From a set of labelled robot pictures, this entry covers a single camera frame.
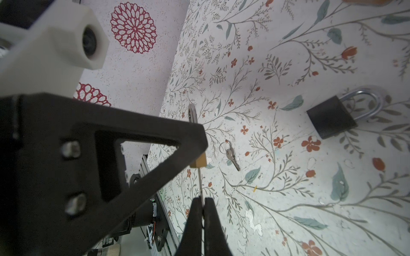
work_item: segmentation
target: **small yellow object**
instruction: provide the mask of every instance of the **small yellow object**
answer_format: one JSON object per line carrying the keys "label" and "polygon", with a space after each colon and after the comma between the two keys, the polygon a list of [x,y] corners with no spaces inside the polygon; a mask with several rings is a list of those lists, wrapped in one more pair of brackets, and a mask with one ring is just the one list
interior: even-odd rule
{"label": "small yellow object", "polygon": [[205,152],[198,158],[195,160],[195,162],[191,163],[189,165],[191,168],[201,168],[201,167],[206,167],[206,155]]}

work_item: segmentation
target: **screw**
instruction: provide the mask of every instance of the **screw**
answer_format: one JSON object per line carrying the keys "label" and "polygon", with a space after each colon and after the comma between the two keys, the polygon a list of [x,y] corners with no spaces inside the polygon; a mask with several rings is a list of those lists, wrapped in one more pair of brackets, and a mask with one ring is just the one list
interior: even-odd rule
{"label": "screw", "polygon": [[77,215],[85,209],[87,199],[84,193],[71,197],[67,204],[65,212],[70,215]]}
{"label": "screw", "polygon": [[81,154],[80,143],[76,140],[64,143],[61,146],[61,153],[65,158],[78,158]]}

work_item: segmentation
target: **wire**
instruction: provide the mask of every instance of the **wire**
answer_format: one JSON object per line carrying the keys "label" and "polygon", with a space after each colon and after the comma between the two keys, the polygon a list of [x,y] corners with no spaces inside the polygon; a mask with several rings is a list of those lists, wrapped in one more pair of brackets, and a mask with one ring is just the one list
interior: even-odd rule
{"label": "wire", "polygon": [[142,227],[139,227],[142,231],[142,234],[144,235],[144,238],[146,239],[147,237],[145,236],[144,230],[142,230]]}
{"label": "wire", "polygon": [[157,222],[156,221],[154,221],[154,229],[153,229],[153,243],[155,243],[155,224],[156,224]]}

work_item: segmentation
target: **camera lens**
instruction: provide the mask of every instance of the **camera lens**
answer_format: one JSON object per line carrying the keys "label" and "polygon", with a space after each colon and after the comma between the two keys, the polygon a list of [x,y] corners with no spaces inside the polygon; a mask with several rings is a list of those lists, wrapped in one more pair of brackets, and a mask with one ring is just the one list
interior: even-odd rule
{"label": "camera lens", "polygon": [[87,57],[92,56],[96,52],[97,38],[89,27],[86,27],[84,33],[82,34],[82,48],[84,49]]}

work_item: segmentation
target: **padlock shackle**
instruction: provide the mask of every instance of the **padlock shackle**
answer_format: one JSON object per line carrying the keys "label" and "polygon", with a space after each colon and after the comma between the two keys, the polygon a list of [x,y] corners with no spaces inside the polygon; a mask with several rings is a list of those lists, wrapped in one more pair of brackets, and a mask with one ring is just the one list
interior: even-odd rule
{"label": "padlock shackle", "polygon": [[376,101],[376,107],[374,109],[372,109],[371,111],[367,112],[367,113],[364,113],[364,114],[362,114],[358,117],[355,117],[354,118],[355,121],[357,121],[359,119],[369,119],[372,116],[377,115],[377,113],[379,113],[382,110],[383,105],[384,105],[384,99],[383,99],[382,95],[378,91],[368,89],[368,88],[360,88],[360,89],[356,89],[354,91],[351,91],[348,94],[343,95],[342,97],[339,97],[339,100],[341,102],[343,102],[343,101],[345,101],[349,98],[352,98],[356,95],[359,95],[359,94],[367,94],[367,95],[370,95],[371,97],[373,97],[374,100]]}

